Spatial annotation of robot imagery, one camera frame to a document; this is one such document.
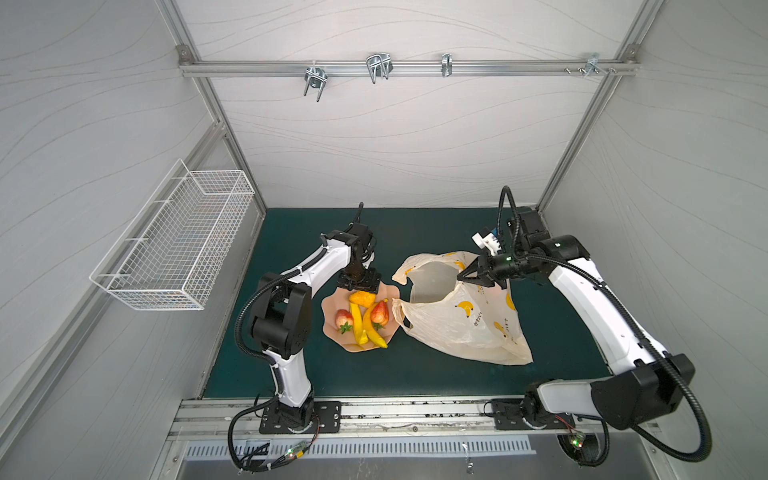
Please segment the yellow mango fruit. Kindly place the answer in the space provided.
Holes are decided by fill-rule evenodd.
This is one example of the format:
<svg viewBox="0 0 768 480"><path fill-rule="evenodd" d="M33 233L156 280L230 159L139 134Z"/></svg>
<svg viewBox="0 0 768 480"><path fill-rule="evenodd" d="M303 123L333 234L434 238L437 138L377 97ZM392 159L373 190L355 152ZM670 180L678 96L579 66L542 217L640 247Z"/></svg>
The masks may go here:
<svg viewBox="0 0 768 480"><path fill-rule="evenodd" d="M356 291L349 296L348 301L351 304L368 309L375 305L376 295L370 292Z"/></svg>

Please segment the cream banana print plastic bag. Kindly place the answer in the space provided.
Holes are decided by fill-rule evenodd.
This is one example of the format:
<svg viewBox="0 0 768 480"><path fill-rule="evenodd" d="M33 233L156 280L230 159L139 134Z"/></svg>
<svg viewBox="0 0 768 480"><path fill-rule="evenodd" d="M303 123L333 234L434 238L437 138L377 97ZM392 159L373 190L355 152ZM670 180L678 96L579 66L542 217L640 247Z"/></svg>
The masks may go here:
<svg viewBox="0 0 768 480"><path fill-rule="evenodd" d="M465 251L406 258L392 280L411 282L411 293L407 301L391 302L392 318L412 338L448 355L507 366L532 363L507 291L457 279L476 258Z"/></svg>

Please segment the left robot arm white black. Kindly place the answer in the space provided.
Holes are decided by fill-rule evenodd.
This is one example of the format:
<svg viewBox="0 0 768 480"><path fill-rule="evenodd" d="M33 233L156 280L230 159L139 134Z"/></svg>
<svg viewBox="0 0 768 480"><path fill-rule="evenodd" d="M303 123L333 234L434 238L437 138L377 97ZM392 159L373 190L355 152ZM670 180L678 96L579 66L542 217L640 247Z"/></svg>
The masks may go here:
<svg viewBox="0 0 768 480"><path fill-rule="evenodd" d="M374 249L374 235L359 219L343 230L323 234L318 249L296 266L263 275L238 315L236 345L269 364L283 425L305 427L314 410L303 354L311 330L313 296L332 279L351 292L376 294L380 274L370 266Z"/></svg>

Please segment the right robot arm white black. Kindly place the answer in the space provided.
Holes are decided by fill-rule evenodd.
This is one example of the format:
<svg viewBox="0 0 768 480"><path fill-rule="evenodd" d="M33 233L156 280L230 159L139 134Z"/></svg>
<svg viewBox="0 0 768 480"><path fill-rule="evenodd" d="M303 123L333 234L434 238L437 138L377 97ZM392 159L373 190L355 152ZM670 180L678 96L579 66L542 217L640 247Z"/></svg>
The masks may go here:
<svg viewBox="0 0 768 480"><path fill-rule="evenodd" d="M572 235L537 241L514 240L504 247L490 231L472 237L480 256L457 276L483 287L506 287L513 280L541 277L571 304L588 328L610 371L595 380L548 380L532 385L519 404L521 420L543 430L562 415L593 420L603 431L631 429L666 455L684 462L707 459L713 436L690 382L695 367L684 354L671 354L630 314L602 279L581 242ZM677 450L643 429L645 422L677 410L687 402L694 415L699 444Z"/></svg>

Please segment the pink wavy fruit plate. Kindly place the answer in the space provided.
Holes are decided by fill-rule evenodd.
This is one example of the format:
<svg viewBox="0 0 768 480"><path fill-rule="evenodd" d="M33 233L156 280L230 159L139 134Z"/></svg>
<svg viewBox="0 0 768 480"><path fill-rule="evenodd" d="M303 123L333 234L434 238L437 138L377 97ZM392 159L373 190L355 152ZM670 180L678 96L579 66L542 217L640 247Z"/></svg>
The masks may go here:
<svg viewBox="0 0 768 480"><path fill-rule="evenodd" d="M349 297L353 294L352 291L336 288L335 291L324 298L321 302L322 312L324 314L323 333L332 341L337 343L340 347L350 353L360 353L364 351L371 351L379 349L380 346L375 342L368 341L365 344L360 344L355 336L354 330L354 314L350 309ZM378 335L389 344L395 334L399 331L400 326L394 320L394 314L392 313L392 300L400 297L399 289L394 285L388 285L381 283L378 293L376 295L377 302L385 302L388 309L388 322L381 328L376 327ZM337 313L339 310L345 310L349 312L349 315L345 317L347 320L347 327L341 327L337 321Z"/></svg>

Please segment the red peach left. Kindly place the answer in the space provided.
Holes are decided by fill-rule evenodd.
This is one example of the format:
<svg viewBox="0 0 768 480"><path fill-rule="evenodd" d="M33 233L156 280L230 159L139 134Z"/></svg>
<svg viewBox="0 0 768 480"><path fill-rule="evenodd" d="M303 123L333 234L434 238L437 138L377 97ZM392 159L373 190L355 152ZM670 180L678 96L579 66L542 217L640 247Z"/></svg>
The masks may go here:
<svg viewBox="0 0 768 480"><path fill-rule="evenodd" d="M349 310L339 309L335 315L335 326L340 334L352 331L354 328L354 317Z"/></svg>

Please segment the yellow banana left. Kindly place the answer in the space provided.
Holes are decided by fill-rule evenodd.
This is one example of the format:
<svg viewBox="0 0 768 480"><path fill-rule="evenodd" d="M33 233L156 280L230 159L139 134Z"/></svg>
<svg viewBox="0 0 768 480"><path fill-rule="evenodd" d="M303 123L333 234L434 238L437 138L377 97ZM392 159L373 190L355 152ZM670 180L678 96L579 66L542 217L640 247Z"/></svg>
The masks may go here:
<svg viewBox="0 0 768 480"><path fill-rule="evenodd" d="M364 346L369 342L369 339L363 327L360 307L350 303L350 312L354 317L353 333L355 341L359 346Z"/></svg>

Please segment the white vent grille strip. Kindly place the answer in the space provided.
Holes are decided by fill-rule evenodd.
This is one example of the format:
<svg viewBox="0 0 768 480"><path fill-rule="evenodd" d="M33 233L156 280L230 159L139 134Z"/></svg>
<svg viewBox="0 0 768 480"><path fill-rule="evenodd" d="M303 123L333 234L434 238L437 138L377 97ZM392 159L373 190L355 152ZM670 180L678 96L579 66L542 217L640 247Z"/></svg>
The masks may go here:
<svg viewBox="0 0 768 480"><path fill-rule="evenodd" d="M268 445L266 455L255 456L256 460L276 459L294 447L303 446L299 439L272 439L268 441L234 441L239 457L254 449ZM308 459L352 459L352 458L465 458L536 455L528 435L512 434L501 436L426 436L426 437L382 437L382 438L319 438L309 448ZM191 441L187 444L184 459L187 461L230 460L226 441Z"/></svg>

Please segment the metal u-bolt clamp left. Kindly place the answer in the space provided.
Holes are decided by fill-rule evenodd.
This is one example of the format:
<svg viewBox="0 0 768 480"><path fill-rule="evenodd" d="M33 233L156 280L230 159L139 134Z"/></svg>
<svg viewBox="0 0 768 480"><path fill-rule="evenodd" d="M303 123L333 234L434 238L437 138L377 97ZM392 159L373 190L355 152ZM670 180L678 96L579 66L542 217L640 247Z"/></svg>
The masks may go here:
<svg viewBox="0 0 768 480"><path fill-rule="evenodd" d="M326 71L318 66L308 67L305 71L304 81L305 86L303 95L307 96L310 90L315 90L315 101L319 102L322 98L322 94L328 81L328 75Z"/></svg>

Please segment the metal u-bolt clamp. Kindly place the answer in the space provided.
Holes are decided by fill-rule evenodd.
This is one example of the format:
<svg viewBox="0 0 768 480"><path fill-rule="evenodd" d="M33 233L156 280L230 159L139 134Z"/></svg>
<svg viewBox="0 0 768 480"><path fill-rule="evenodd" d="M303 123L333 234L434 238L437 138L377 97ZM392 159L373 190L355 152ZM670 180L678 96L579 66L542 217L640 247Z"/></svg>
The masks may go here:
<svg viewBox="0 0 768 480"><path fill-rule="evenodd" d="M386 52L368 56L365 65L373 84L376 84L379 78L388 80L393 71L392 57Z"/></svg>
<svg viewBox="0 0 768 480"><path fill-rule="evenodd" d="M310 90L315 90L315 101L319 102L322 98L322 94L328 81L328 75L326 71L318 66L308 67L305 71L304 81L305 86L303 95L307 96Z"/></svg>

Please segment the metal u-bolt clamp middle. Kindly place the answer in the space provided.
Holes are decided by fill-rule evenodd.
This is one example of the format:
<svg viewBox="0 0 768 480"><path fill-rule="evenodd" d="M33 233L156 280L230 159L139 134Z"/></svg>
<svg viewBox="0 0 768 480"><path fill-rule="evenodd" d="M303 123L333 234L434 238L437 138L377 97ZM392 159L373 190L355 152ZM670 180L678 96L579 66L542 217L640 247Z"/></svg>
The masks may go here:
<svg viewBox="0 0 768 480"><path fill-rule="evenodd" d="M386 52L368 56L365 65L373 84L376 84L379 78L388 80L393 71L392 57Z"/></svg>

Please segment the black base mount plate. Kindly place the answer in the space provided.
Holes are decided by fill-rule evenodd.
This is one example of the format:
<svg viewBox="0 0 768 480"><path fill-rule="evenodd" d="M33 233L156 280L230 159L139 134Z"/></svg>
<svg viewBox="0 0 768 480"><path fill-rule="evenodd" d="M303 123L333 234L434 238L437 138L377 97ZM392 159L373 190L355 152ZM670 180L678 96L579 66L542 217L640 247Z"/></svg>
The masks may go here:
<svg viewBox="0 0 768 480"><path fill-rule="evenodd" d="M281 402L267 407L261 414L260 434L338 433L341 423L341 403L308 400L301 407Z"/></svg>
<svg viewBox="0 0 768 480"><path fill-rule="evenodd" d="M546 411L533 397L495 398L487 405L494 428L501 431L522 430L569 430L575 427L575 420L569 414L555 414Z"/></svg>

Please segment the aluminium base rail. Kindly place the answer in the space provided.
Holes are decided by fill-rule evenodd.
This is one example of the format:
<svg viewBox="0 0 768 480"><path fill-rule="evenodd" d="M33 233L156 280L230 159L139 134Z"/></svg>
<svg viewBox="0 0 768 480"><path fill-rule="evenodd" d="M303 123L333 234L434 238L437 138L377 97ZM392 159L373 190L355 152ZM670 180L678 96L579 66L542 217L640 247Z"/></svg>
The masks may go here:
<svg viewBox="0 0 768 480"><path fill-rule="evenodd" d="M338 434L343 437L383 435L499 434L483 414L489 397L322 398L341 403ZM177 410L169 440L224 440L235 414L251 407L246 399L184 400Z"/></svg>

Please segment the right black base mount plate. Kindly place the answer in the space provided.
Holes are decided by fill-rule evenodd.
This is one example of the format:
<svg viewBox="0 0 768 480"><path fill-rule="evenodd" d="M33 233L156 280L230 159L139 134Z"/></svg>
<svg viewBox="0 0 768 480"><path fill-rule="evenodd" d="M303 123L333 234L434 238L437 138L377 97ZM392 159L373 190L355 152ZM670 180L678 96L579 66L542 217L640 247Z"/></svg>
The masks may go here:
<svg viewBox="0 0 768 480"><path fill-rule="evenodd" d="M546 411L533 397L495 398L487 405L494 428L501 431L522 430L569 430L575 427L575 420L569 414L555 414Z"/></svg>

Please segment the aluminium crossbar rail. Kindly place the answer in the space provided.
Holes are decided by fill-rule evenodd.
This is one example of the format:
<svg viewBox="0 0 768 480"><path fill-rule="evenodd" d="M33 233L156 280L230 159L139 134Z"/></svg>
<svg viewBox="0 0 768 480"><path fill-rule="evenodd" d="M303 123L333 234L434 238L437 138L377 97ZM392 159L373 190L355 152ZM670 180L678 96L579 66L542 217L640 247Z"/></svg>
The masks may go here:
<svg viewBox="0 0 768 480"><path fill-rule="evenodd" d="M565 68L576 69L586 59L577 60L460 60L453 57L450 77L519 77L519 76L569 76ZM439 77L441 59L392 60L391 78ZM636 62L600 59L604 67L613 67L616 75L634 75L640 69ZM303 77L308 67L324 69L330 78L367 77L363 60L330 61L199 61L182 65L182 75L190 78L238 78L238 77Z"/></svg>

